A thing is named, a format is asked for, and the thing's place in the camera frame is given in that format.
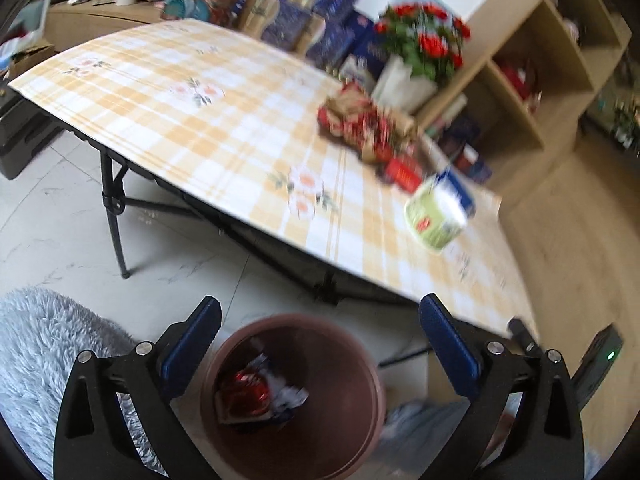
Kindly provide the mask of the crushed red soda can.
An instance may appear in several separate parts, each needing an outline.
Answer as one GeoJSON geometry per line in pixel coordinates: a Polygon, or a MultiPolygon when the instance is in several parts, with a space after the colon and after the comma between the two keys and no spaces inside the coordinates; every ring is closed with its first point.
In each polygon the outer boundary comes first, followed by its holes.
{"type": "Polygon", "coordinates": [[[271,414],[271,390],[255,367],[245,367],[226,379],[215,394],[222,424],[240,424],[266,419],[271,414]]]}

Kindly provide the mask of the green instant noodle cup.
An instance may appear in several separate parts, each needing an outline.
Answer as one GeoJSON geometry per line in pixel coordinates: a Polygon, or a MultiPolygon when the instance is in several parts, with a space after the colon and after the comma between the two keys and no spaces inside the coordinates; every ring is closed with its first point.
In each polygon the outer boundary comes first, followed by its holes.
{"type": "Polygon", "coordinates": [[[432,252],[441,252],[475,216],[471,193],[450,170],[427,178],[410,197],[405,217],[411,234],[432,252]]]}

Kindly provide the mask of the red white cigarette box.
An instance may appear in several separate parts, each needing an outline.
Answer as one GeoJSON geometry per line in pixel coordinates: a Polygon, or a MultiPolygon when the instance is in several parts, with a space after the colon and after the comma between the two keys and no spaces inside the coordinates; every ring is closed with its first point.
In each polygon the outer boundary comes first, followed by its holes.
{"type": "Polygon", "coordinates": [[[423,171],[412,157],[401,155],[393,157],[384,168],[384,179],[412,194],[423,182],[423,171]]]}

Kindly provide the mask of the red gold wrapper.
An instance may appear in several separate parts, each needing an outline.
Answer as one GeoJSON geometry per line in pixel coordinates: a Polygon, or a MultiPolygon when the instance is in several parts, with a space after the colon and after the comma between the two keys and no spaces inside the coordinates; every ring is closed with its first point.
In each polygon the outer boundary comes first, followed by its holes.
{"type": "Polygon", "coordinates": [[[346,82],[317,113],[320,130],[357,152],[365,164],[387,164],[416,140],[414,119],[378,106],[356,82],[346,82]]]}

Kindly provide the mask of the maroon plastic trash bin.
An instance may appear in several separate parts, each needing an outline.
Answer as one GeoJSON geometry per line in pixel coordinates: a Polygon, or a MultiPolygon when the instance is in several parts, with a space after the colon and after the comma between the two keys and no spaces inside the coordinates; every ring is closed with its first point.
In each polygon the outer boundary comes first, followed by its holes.
{"type": "Polygon", "coordinates": [[[234,332],[216,351],[201,388],[206,436],[247,479],[345,479],[371,455],[385,392],[369,353],[323,318],[280,314],[234,332]],[[222,424],[215,394],[245,367],[271,390],[266,419],[222,424]]]}

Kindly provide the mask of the grey fluffy rug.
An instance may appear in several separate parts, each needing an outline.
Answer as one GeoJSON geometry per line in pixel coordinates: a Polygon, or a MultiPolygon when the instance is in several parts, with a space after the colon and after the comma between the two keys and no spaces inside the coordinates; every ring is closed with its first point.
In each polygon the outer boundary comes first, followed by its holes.
{"type": "Polygon", "coordinates": [[[58,413],[78,353],[122,356],[136,344],[115,322],[53,290],[1,297],[1,416],[44,478],[53,477],[58,413]]]}

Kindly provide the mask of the folding table black leg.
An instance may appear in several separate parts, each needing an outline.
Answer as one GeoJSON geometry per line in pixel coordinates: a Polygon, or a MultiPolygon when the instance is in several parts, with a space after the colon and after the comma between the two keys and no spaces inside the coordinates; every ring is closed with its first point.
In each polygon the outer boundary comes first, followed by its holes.
{"type": "Polygon", "coordinates": [[[116,261],[119,267],[120,276],[126,280],[130,277],[130,272],[126,266],[122,240],[120,239],[118,216],[126,208],[124,199],[125,192],[122,180],[127,172],[126,166],[121,166],[117,174],[114,173],[113,159],[107,152],[100,153],[101,182],[102,182],[102,202],[106,211],[107,225],[110,230],[112,245],[116,261]]]}

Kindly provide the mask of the yellow plaid tablecloth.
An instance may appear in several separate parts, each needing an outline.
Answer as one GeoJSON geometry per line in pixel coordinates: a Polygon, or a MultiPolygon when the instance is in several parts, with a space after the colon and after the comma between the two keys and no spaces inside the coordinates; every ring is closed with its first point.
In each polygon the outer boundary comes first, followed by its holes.
{"type": "Polygon", "coordinates": [[[195,20],[121,30],[13,81],[24,98],[186,195],[410,300],[436,294],[466,322],[503,333],[533,322],[496,196],[477,190],[469,226],[440,252],[383,184],[319,131],[338,82],[298,58],[195,20]]]}

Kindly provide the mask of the white flower pot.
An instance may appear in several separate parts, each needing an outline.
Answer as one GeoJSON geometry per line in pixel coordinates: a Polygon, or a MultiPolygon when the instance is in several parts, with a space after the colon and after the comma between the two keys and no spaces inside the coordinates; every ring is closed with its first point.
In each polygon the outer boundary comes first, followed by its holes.
{"type": "Polygon", "coordinates": [[[379,106],[415,115],[437,90],[434,81],[424,76],[412,76],[410,66],[400,56],[392,54],[371,96],[379,106]]]}

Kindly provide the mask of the wooden shelf unit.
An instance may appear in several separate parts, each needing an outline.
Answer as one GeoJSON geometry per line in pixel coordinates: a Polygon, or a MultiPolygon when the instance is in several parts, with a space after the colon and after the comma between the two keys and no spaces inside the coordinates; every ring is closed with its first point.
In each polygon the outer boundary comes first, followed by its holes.
{"type": "Polygon", "coordinates": [[[488,188],[514,207],[574,148],[578,120],[613,75],[631,31],[603,0],[486,0],[467,21],[464,64],[416,122],[465,94],[488,188]]]}

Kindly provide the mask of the red rose bouquet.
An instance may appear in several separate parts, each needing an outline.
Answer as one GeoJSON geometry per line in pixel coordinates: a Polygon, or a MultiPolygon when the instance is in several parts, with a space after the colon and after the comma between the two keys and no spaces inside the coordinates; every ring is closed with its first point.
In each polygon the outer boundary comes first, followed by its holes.
{"type": "Polygon", "coordinates": [[[374,30],[384,50],[399,56],[411,76],[439,87],[463,66],[462,50],[472,36],[465,21],[432,2],[388,6],[374,30]]]}

